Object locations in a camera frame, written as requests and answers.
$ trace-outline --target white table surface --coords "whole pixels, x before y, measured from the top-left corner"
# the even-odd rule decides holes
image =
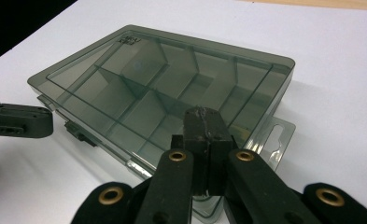
[[[296,124],[277,174],[298,191],[335,185],[367,207],[367,11],[241,1],[79,0],[0,57],[0,101],[40,105],[26,80],[135,24],[291,57],[275,116]],[[0,136],[0,223],[69,223],[107,181],[140,181],[54,116],[44,139]],[[218,223],[228,223],[222,215]]]

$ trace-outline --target black plastic bracket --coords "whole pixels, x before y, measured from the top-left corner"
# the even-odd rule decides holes
[[[53,132],[52,113],[29,105],[0,104],[0,135],[42,138]]]
[[[64,127],[66,128],[66,130],[71,133],[73,136],[76,137],[76,139],[78,139],[78,141],[80,142],[86,142],[88,143],[90,146],[92,147],[96,147],[96,143],[94,143],[89,137],[87,137],[84,133],[82,133],[83,129],[80,129],[76,123],[72,122],[72,121],[67,121],[64,125]]]
[[[224,196],[232,224],[367,223],[367,209],[340,189],[290,189],[253,151],[237,149],[219,112],[186,112],[154,176],[137,187],[108,183],[93,191],[72,223],[188,224],[191,196]]]

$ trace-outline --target transparent box lid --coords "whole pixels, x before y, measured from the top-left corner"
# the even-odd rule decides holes
[[[286,57],[130,25],[28,83],[80,134],[146,177],[194,106],[218,110],[238,146],[249,146],[293,67]]]

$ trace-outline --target smoked gray plastic case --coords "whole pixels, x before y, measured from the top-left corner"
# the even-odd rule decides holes
[[[28,83],[70,133],[149,178],[194,106],[218,110],[238,146],[276,169],[295,129],[273,117],[293,67],[286,57],[129,25]],[[221,209],[219,197],[194,198],[204,223]]]

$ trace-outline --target screw hole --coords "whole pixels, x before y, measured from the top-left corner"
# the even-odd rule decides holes
[[[104,205],[111,205],[121,200],[123,194],[124,193],[121,188],[110,187],[110,188],[104,189],[104,191],[101,192],[101,194],[99,195],[98,201],[99,203],[104,204]]]
[[[186,154],[180,151],[171,152],[169,154],[169,160],[171,161],[184,161],[186,160]]]
[[[343,196],[332,189],[317,189],[316,195],[321,201],[331,206],[341,207],[346,203]]]
[[[255,157],[251,154],[251,152],[248,151],[240,151],[236,153],[236,157],[240,161],[253,161],[253,159],[255,159]]]

